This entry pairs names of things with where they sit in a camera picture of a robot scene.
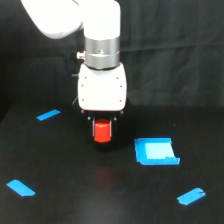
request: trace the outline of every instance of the blue tape strip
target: blue tape strip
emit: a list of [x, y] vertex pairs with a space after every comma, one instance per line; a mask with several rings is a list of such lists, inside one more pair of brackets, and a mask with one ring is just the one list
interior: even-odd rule
[[146, 155], [145, 144], [146, 143], [155, 143], [155, 141], [161, 141], [163, 143], [171, 143], [170, 138], [139, 138], [135, 139], [135, 152], [137, 162], [140, 162], [142, 165], [179, 165], [180, 158], [175, 157], [166, 157], [165, 159], [148, 159]]
[[52, 117], [52, 116], [54, 116], [56, 114], [59, 114], [59, 113], [61, 113], [61, 112], [58, 111], [58, 110], [52, 110], [52, 111], [50, 111], [50, 112], [48, 112], [46, 114], [40, 115], [39, 117], [37, 117], [37, 119], [40, 120], [40, 121], [43, 121], [43, 120], [45, 120], [45, 119], [47, 119], [49, 117]]
[[26, 185], [21, 183], [18, 180], [13, 180], [10, 183], [7, 184], [8, 187], [10, 187], [12, 190], [14, 190], [17, 194], [20, 196], [33, 196], [35, 194], [34, 191], [32, 191], [30, 188], [28, 188]]
[[139, 138], [145, 143], [172, 143], [171, 138]]
[[202, 189], [195, 188], [194, 190], [189, 191], [188, 193], [178, 197], [177, 200], [179, 201], [180, 204], [189, 205], [190, 203], [204, 196], [205, 196], [205, 193]]
[[180, 158], [166, 157], [165, 159], [147, 159], [141, 160], [142, 165], [179, 165]]

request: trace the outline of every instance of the blue square tape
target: blue square tape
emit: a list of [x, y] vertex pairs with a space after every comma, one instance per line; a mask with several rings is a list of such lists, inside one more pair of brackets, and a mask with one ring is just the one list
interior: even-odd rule
[[22, 197], [33, 196], [35, 194], [34, 191], [32, 191], [30, 188], [28, 188], [26, 185], [24, 185], [18, 180], [11, 181], [10, 183], [7, 184], [7, 186]]
[[43, 121], [43, 120], [45, 120], [45, 119], [47, 119], [49, 117], [52, 117], [52, 116], [54, 116], [56, 114], [59, 114], [59, 113], [61, 113], [61, 112], [58, 111], [58, 110], [52, 110], [52, 111], [50, 111], [48, 113], [45, 113], [45, 114], [42, 114], [42, 115], [38, 116], [37, 119], [40, 120], [40, 121]]
[[142, 165], [178, 165], [170, 138], [135, 139], [136, 159]]
[[177, 198], [180, 204], [189, 205], [190, 203], [205, 196], [204, 191], [201, 188], [195, 188], [192, 191]]

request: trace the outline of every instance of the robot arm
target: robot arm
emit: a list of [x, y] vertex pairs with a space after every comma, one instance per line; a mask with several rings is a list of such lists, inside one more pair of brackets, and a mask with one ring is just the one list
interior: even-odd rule
[[21, 1], [34, 24], [49, 38], [60, 39], [84, 29], [85, 51], [77, 54], [84, 60], [78, 100], [82, 111], [91, 111], [88, 120], [93, 122], [94, 136], [97, 113], [107, 112], [103, 118], [111, 125], [117, 120], [114, 113], [121, 112], [126, 104], [127, 83], [119, 46], [120, 5], [114, 0]]

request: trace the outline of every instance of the red block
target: red block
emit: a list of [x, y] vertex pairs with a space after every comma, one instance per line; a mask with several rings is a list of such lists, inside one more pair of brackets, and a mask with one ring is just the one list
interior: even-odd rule
[[111, 140], [109, 120], [100, 119], [95, 121], [94, 140], [100, 143], [109, 142]]

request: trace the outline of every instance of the metal cylinder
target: metal cylinder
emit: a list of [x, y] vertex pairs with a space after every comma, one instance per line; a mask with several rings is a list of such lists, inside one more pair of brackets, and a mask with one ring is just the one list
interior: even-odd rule
[[113, 68], [120, 62], [120, 38], [92, 40], [85, 38], [85, 64], [95, 69]]

